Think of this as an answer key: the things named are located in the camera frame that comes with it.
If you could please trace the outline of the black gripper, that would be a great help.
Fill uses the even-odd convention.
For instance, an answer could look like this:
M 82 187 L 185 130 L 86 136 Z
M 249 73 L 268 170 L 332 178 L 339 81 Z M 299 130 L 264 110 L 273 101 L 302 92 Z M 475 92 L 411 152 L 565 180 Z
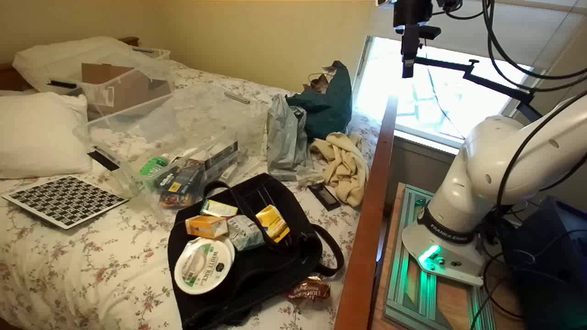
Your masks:
M 412 77 L 411 66 L 420 49 L 420 38 L 433 40 L 440 35 L 436 26 L 429 26 L 433 15 L 431 0 L 394 0 L 392 27 L 401 35 L 401 79 Z

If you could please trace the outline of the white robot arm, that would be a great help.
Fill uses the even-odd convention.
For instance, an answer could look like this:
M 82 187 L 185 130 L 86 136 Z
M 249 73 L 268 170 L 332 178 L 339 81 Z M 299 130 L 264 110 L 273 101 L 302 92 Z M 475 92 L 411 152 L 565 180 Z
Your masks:
M 489 115 L 471 130 L 422 216 L 401 231 L 401 246 L 423 271 L 478 286 L 486 268 L 478 251 L 482 227 L 583 165 L 587 93 L 539 114 L 530 106 L 530 86 L 488 81 L 469 64 L 458 70 L 464 79 L 515 99 L 524 119 Z

